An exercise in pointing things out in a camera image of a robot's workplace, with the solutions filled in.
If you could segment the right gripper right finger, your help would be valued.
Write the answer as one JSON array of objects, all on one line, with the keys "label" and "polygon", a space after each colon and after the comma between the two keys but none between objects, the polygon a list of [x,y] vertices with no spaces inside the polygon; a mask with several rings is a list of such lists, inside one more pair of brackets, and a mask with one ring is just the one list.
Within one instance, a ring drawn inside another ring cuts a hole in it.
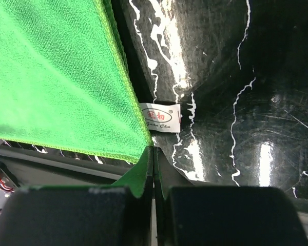
[{"label": "right gripper right finger", "polygon": [[161,149],[153,160],[158,245],[308,245],[280,189],[194,184]]}]

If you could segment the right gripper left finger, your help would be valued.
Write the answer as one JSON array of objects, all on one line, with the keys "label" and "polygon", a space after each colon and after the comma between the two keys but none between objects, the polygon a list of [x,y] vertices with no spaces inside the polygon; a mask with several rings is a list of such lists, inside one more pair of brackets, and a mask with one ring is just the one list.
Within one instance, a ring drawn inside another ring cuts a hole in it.
[{"label": "right gripper left finger", "polygon": [[20,188],[0,215],[0,245],[150,245],[153,151],[111,185]]}]

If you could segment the green microfiber towel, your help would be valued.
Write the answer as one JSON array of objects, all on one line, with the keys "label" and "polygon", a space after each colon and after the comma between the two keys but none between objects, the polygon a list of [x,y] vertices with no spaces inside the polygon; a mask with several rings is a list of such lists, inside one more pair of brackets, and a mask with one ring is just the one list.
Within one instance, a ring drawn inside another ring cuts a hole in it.
[{"label": "green microfiber towel", "polygon": [[0,1],[0,139],[130,163],[151,146],[110,1]]}]

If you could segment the white towel label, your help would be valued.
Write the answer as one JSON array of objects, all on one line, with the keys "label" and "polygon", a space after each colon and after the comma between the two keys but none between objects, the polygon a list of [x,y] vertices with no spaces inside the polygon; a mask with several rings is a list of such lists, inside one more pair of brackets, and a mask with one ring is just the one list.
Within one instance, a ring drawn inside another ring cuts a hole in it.
[{"label": "white towel label", "polygon": [[180,104],[160,105],[140,103],[149,130],[164,133],[180,133]]}]

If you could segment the black marble pattern mat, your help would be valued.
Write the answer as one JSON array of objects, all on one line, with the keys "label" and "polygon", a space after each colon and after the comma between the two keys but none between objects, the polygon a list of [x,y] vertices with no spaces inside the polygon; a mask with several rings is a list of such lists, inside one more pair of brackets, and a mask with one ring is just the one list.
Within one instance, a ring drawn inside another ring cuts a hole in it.
[{"label": "black marble pattern mat", "polygon": [[308,200],[308,1],[110,2],[139,106],[180,104],[180,133],[148,129],[151,146],[190,180]]}]

